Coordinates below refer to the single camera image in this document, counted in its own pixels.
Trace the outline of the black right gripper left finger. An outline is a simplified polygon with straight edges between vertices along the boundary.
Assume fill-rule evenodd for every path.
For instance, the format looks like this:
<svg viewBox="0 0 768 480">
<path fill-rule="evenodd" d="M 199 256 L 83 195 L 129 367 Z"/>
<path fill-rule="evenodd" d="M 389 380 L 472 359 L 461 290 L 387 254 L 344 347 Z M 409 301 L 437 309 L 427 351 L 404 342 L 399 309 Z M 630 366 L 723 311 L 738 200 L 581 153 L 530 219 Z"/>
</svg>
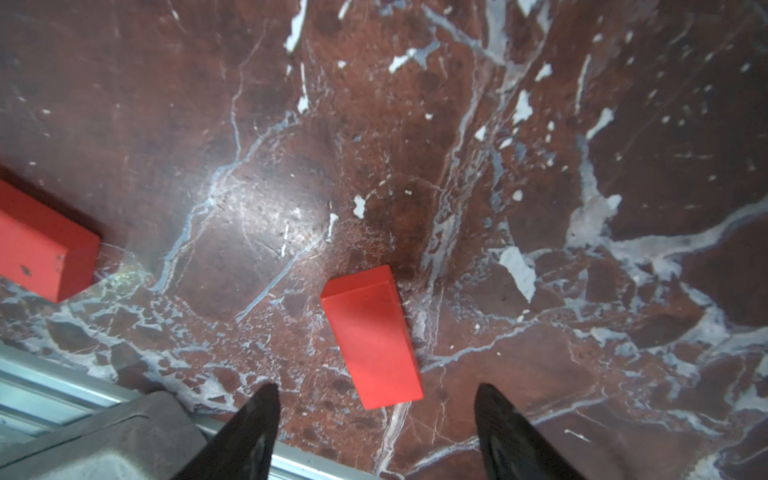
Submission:
<svg viewBox="0 0 768 480">
<path fill-rule="evenodd" d="M 277 441 L 280 411 L 278 386 L 262 385 L 172 479 L 266 480 Z"/>
</svg>

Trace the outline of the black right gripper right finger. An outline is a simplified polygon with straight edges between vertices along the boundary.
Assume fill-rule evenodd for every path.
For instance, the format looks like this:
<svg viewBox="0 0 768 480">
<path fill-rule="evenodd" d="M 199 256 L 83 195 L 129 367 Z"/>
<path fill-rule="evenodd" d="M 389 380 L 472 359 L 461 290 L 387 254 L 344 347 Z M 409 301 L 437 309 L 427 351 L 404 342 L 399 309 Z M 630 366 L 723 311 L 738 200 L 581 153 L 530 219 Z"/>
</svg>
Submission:
<svg viewBox="0 0 768 480">
<path fill-rule="evenodd" d="M 495 386 L 478 386 L 474 416 L 489 479 L 584 479 Z"/>
</svg>

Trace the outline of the red block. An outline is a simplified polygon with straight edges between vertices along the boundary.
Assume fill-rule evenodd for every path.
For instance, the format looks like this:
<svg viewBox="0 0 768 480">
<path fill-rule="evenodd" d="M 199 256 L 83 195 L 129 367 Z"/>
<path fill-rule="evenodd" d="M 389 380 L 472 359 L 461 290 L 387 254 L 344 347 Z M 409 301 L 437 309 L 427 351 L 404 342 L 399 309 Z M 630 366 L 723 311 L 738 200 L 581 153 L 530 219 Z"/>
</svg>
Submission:
<svg viewBox="0 0 768 480">
<path fill-rule="evenodd" d="M 321 304 L 365 409 L 424 398 L 420 369 L 389 266 L 329 280 Z"/>
<path fill-rule="evenodd" d="M 53 302 L 92 285 L 100 238 L 1 183 L 1 276 Z"/>
</svg>

